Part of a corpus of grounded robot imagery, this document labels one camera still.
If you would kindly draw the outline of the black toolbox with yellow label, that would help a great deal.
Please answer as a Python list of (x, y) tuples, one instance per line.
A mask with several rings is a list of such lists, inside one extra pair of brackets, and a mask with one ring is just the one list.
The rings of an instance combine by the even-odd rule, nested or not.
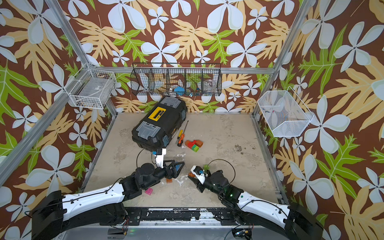
[(165, 149), (187, 116), (185, 101), (163, 97), (132, 130), (132, 139), (147, 151)]

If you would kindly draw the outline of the orange handled screwdriver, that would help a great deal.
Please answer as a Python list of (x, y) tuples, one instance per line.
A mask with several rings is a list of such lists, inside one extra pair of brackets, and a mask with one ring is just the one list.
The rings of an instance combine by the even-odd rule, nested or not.
[(185, 134), (181, 134), (180, 138), (179, 138), (179, 141), (177, 143), (177, 146), (178, 147), (181, 147), (182, 144), (183, 144), (183, 141), (184, 141), (184, 137), (185, 137)]

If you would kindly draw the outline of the yellow handled screwdriver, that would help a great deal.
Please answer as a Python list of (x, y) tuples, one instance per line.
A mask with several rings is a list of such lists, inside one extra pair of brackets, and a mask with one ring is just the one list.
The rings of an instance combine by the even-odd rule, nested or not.
[(177, 137), (178, 140), (181, 138), (181, 136), (183, 135), (184, 131), (186, 130), (186, 127), (187, 127), (188, 122), (189, 122), (189, 121), (187, 121), (187, 123), (186, 123), (186, 125), (185, 125), (185, 128), (180, 130), (180, 132), (179, 132), (179, 134), (178, 134), (178, 137)]

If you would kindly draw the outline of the magenta lego brick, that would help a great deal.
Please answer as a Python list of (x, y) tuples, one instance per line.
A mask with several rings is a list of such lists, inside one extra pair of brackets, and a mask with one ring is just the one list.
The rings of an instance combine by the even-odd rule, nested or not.
[(153, 189), (148, 188), (147, 190), (145, 190), (145, 193), (150, 196), (153, 193)]

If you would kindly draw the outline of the blue object in basket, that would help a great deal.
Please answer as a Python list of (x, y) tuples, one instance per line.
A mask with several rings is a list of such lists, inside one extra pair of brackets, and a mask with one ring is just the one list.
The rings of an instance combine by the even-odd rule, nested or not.
[(174, 92), (177, 95), (184, 95), (185, 94), (185, 89), (183, 87), (177, 87), (177, 88), (174, 89)]

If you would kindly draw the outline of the red long lego brick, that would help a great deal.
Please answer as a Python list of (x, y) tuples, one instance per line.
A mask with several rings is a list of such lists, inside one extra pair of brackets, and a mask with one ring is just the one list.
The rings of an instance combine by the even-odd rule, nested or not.
[(185, 146), (192, 150), (195, 148), (195, 142), (194, 141), (191, 142), (191, 141), (187, 140), (187, 141), (185, 141)]

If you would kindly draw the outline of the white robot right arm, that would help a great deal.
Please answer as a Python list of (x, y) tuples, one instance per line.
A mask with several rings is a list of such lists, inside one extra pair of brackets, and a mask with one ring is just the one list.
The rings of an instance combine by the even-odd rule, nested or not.
[(303, 206), (292, 203), (272, 203), (230, 184), (223, 171), (210, 173), (199, 166), (193, 166), (189, 179), (202, 193), (209, 190), (218, 196), (220, 202), (234, 215), (240, 225), (263, 226), (290, 240), (320, 240), (323, 226)]

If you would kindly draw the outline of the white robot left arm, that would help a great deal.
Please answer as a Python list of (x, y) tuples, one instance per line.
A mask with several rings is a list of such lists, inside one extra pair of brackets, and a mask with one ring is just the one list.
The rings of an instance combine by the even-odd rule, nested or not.
[(130, 176), (101, 189), (67, 195), (54, 191), (28, 213), (32, 219), (31, 238), (52, 240), (62, 232), (90, 224), (126, 224), (128, 213), (123, 203), (140, 196), (162, 179), (176, 179), (184, 165), (184, 162), (160, 159), (155, 164), (143, 164)]

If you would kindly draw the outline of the black mounting rail base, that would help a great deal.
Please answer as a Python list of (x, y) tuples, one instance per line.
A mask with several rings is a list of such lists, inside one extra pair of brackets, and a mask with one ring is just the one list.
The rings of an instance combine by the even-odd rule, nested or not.
[(245, 226), (256, 227), (260, 222), (254, 217), (241, 217), (229, 208), (144, 208), (126, 207), (127, 216), (117, 226), (143, 226), (150, 224), (190, 224), (208, 226)]

